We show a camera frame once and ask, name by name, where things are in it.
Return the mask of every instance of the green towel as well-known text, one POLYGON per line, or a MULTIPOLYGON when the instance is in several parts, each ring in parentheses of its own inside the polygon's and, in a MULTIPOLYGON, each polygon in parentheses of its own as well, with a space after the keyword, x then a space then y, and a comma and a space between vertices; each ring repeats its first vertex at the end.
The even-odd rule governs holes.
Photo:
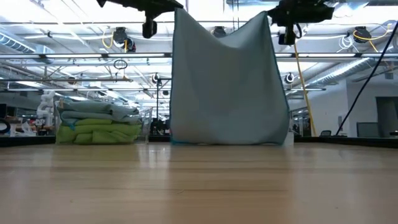
POLYGON ((126 144, 132 143, 140 133, 140 124, 113 123, 107 119, 83 119, 76 122, 75 130, 61 125, 57 132, 57 143, 126 144))

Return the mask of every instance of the hanging towel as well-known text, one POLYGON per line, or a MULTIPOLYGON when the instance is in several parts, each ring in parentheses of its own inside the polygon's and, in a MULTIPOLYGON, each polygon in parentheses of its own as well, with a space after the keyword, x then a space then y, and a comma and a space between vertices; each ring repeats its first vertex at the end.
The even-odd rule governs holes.
POLYGON ((284 142, 289 106, 267 12, 218 39, 177 9, 173 48, 174 143, 284 142))

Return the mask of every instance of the wooden table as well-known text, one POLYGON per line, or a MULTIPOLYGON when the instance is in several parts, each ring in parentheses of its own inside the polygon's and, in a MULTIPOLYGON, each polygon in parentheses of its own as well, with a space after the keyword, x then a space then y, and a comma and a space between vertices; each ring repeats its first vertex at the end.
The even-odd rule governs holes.
POLYGON ((0 149, 1 223, 398 222, 398 151, 328 144, 0 149))

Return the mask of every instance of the ceiling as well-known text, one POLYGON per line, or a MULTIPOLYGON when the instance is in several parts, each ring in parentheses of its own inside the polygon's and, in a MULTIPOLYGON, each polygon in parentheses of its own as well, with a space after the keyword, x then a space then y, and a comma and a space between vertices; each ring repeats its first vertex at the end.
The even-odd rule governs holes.
MULTIPOLYGON (((185 9, 192 15, 203 27, 211 31, 214 26, 224 26, 226 32, 232 32, 245 24, 250 18, 261 11, 270 10, 278 3, 272 1, 241 1, 239 10, 230 4, 231 1, 223 0, 178 0, 184 5, 185 9)), ((352 33, 356 26, 366 26, 373 37, 379 37, 386 34, 386 30, 392 29, 395 25, 396 12, 398 6, 366 6, 357 4, 355 7, 347 4, 336 3, 336 10, 332 20, 324 21, 319 24, 301 24, 307 30, 307 33, 297 42, 298 51, 321 52, 321 53, 344 53, 344 52, 374 52, 373 48, 366 44, 350 44, 345 39, 342 45, 342 38, 347 32, 352 33)), ((174 30, 174 14, 165 13, 159 16, 157 34, 151 39, 142 38, 142 22, 145 20, 143 12, 132 8, 125 8, 120 5, 107 2, 104 8, 100 8, 95 0, 0 0, 0 32, 7 32, 15 35, 21 42, 30 46, 44 45, 53 50, 56 54, 81 54, 81 53, 120 53, 123 49, 113 45, 107 49, 103 45, 103 35, 109 36, 116 27, 126 27, 128 35, 134 40, 137 52, 171 52, 172 34, 174 30)), ((283 27, 271 26, 271 32, 276 52, 294 52, 289 46, 277 44, 277 33, 284 32, 283 27)), ((374 41, 378 49, 384 47, 390 33, 374 41)), ((105 43, 110 44, 111 39, 105 38, 105 43)), ((2 54, 19 54, 9 47, 0 45, 2 54)), ((15 75, 25 75, 27 77, 37 78, 44 76, 45 69, 47 74, 53 73, 52 78, 114 78, 117 69, 113 67, 113 61, 103 60, 102 66, 74 66, 71 60, 55 60, 56 62, 69 63, 67 67, 54 66, 52 64, 42 64, 41 66, 29 66, 34 61, 26 60, 3 60, 12 63, 14 66, 24 67, 32 71, 35 75, 18 73, 15 75)), ((130 58, 128 62, 136 64, 128 66, 124 71, 119 71, 118 75, 129 77, 133 82, 102 82, 100 85, 106 88, 153 88, 151 79, 154 74, 160 78, 171 78, 171 58, 130 58)), ((336 62, 312 61, 301 62, 300 66, 306 81, 309 81, 316 74, 336 65, 336 62)), ((280 74, 284 77, 290 72, 298 75, 296 62, 278 62, 280 74)), ((360 78, 366 75, 368 71, 357 73, 353 78, 360 78)), ((294 87, 299 84, 296 81, 292 85, 286 85, 286 88, 294 87)), ((69 85, 68 83, 57 83, 57 87, 78 88, 82 83, 69 85)), ((164 88, 170 88, 171 82, 167 82, 164 88)), ((119 96, 129 101, 140 103, 141 105, 155 106, 155 91, 144 92, 119 92, 119 96)), ((168 99, 169 95, 162 95, 161 98, 168 99)), ((163 105, 162 114, 167 114, 167 105, 163 105)))

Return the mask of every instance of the white wall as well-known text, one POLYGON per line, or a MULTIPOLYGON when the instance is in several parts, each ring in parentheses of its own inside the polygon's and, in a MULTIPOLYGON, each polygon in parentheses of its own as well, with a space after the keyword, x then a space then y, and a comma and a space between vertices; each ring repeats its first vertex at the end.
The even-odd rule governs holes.
MULTIPOLYGON (((313 122, 317 135, 322 131, 330 130, 335 134, 338 129, 338 117, 344 118, 348 111, 346 81, 338 85, 326 86, 327 91, 311 91, 308 94, 312 109, 313 122)), ((289 101, 290 110, 305 107, 305 101, 289 101)), ((345 122, 340 134, 349 134, 349 119, 345 122)))
MULTIPOLYGON (((350 136, 357 137, 356 123, 357 122, 377 122, 377 96, 398 96, 398 85, 394 84, 395 80, 386 80, 385 82, 376 82, 371 80, 367 87, 359 97, 356 106, 354 107, 350 119, 350 136)), ((361 83, 349 83, 347 84, 348 91, 348 103, 351 106, 355 96, 361 89, 363 82, 361 83)))
POLYGON ((27 97, 19 93, 0 93, 0 103, 7 106, 36 110, 40 104, 40 96, 34 92, 28 92, 27 97))

